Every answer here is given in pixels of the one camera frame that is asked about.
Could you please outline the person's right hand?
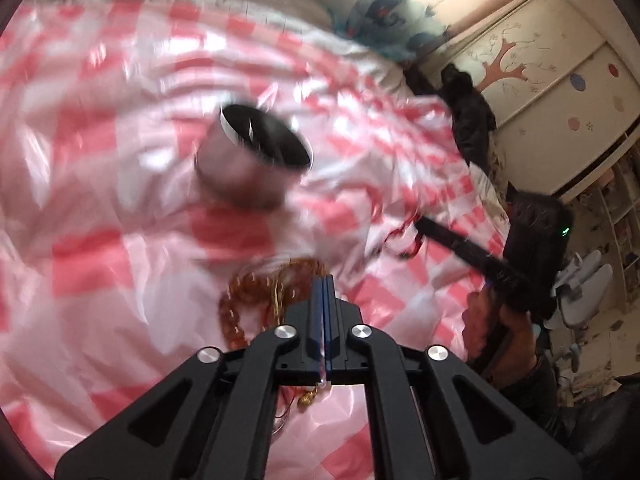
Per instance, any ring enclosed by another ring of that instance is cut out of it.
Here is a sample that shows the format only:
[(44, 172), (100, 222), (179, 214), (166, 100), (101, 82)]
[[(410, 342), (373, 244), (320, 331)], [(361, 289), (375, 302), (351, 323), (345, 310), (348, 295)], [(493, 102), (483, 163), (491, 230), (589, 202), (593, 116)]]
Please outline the person's right hand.
[(495, 322), (499, 321), (510, 332), (510, 342), (486, 376), (496, 389), (515, 384), (536, 367), (536, 340), (529, 315), (508, 306), (502, 306), (497, 312), (489, 287), (469, 294), (462, 320), (463, 341), (469, 361), (475, 361), (483, 352)]

